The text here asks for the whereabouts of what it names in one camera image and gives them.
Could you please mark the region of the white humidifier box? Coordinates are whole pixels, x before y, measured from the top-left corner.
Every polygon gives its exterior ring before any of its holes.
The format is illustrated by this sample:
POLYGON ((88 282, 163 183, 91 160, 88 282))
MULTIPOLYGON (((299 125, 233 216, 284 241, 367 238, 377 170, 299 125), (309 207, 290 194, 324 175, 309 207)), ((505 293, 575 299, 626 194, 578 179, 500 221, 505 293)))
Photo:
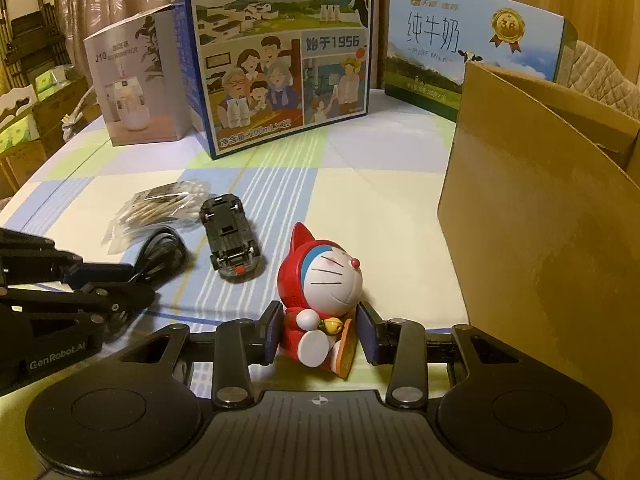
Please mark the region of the white humidifier box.
POLYGON ((171 4, 108 25, 84 45, 113 145, 177 141, 192 130, 171 4))

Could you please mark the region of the black folding cart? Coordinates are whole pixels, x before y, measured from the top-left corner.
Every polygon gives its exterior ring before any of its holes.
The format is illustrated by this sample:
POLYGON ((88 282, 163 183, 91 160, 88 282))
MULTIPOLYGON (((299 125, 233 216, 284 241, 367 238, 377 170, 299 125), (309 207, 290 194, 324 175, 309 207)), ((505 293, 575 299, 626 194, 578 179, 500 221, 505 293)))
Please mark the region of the black folding cart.
POLYGON ((10 89, 26 87, 49 68, 70 64, 54 6, 36 0, 38 9, 12 18, 1 0, 1 61, 10 89))

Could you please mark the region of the tissue cardboard box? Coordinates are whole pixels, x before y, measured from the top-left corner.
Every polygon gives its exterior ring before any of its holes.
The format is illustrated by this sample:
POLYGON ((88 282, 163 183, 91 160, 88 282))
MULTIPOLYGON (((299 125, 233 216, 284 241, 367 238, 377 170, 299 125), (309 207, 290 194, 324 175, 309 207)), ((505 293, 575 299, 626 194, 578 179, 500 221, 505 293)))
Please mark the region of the tissue cardboard box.
POLYGON ((15 194, 63 145, 63 118, 89 90, 87 78, 72 66, 40 99, 34 86, 14 88, 1 97, 1 197, 15 194))

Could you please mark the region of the blue milk carton box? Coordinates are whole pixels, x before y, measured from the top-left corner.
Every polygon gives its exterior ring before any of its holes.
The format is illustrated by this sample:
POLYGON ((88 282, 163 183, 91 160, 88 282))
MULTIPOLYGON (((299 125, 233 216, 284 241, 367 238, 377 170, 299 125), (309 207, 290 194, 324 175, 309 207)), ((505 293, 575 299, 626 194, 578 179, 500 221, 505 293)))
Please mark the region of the blue milk carton box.
POLYGON ((213 159, 367 114, 370 0, 169 0, 213 159))

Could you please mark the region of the light blue milk box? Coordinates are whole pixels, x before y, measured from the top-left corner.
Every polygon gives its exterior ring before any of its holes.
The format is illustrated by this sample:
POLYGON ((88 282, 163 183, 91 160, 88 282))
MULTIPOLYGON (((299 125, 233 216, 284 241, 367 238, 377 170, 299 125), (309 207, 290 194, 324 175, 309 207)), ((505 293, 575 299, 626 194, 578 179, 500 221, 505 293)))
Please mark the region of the light blue milk box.
POLYGON ((567 18, 515 0, 390 0, 384 90, 454 122, 469 63, 566 86, 576 44, 567 18))

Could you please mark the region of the large brown cardboard box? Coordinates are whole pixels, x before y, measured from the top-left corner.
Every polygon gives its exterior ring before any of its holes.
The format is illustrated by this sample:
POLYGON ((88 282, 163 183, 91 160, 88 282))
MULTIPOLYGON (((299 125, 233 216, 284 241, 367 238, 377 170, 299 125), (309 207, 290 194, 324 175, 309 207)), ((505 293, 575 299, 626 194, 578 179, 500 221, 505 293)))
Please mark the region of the large brown cardboard box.
POLYGON ((605 400, 599 472, 637 478, 638 122, 469 63, 438 218, 470 321, 605 400))

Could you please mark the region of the black toy car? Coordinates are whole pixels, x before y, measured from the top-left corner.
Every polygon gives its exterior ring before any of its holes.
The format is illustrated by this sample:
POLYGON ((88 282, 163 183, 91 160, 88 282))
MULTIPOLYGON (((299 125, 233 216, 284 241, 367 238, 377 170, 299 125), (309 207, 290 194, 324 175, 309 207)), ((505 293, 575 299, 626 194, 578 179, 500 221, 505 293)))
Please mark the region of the black toy car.
POLYGON ((262 253, 239 197, 226 193, 206 198, 200 220, 214 270, 232 283, 249 280, 260 265, 262 253))

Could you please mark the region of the cotton swab packet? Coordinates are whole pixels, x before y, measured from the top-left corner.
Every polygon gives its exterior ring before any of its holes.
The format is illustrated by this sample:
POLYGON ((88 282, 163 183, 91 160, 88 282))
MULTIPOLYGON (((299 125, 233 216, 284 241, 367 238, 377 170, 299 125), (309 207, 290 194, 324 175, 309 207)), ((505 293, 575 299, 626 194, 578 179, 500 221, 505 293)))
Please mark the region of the cotton swab packet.
POLYGON ((194 226, 209 191, 208 182, 182 180, 137 192, 108 225, 103 239, 107 252, 124 252, 136 240, 164 226, 173 229, 194 226))

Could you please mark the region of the white plastic bag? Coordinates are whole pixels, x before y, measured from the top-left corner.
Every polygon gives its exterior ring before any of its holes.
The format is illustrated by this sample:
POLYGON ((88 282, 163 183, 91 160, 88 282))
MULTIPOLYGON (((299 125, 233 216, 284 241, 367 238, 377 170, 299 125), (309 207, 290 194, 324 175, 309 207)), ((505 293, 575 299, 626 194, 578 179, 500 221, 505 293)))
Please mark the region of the white plastic bag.
POLYGON ((62 138, 64 142, 73 139, 76 134, 101 116, 101 109, 96 98, 96 89, 91 86, 82 96, 74 110, 62 119, 62 138))

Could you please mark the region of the red Doraemon figurine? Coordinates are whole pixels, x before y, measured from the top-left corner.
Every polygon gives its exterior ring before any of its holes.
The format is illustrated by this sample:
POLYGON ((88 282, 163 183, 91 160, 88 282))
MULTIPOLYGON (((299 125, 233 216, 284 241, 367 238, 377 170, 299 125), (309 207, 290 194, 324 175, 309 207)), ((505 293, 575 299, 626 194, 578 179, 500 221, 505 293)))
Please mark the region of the red Doraemon figurine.
POLYGON ((295 223, 278 272, 284 307, 282 353, 309 368, 345 378, 356 345, 355 309, 362 294, 360 261, 333 240, 295 223))

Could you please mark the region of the plaid bed sheet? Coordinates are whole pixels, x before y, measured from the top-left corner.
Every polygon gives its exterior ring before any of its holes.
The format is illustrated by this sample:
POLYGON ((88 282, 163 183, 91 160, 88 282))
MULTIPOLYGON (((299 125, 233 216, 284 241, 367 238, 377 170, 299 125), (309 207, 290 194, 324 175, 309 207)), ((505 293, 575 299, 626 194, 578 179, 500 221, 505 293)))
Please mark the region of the plaid bed sheet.
POLYGON ((201 180, 242 200, 264 256, 254 278, 223 280, 205 231, 182 231, 192 264, 122 337, 130 344, 171 323, 196 332, 256 318, 277 298, 277 270, 292 226, 335 240, 362 266, 366 299, 384 318, 429 328, 466 319, 437 220, 454 125, 372 92, 368 114, 211 159, 194 136, 116 148, 102 122, 63 146, 14 195, 2 226, 42 235, 88 261, 111 262, 108 225, 134 194, 201 180))

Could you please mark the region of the quilted beige chair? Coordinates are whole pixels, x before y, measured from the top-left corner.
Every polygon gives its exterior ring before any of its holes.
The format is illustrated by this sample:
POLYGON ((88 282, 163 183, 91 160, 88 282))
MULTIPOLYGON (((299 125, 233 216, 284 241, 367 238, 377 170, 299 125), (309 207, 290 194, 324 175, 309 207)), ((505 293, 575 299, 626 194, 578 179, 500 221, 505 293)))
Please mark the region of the quilted beige chair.
POLYGON ((640 117, 638 84, 627 79, 606 54, 582 40, 576 44, 568 86, 635 120, 640 117))

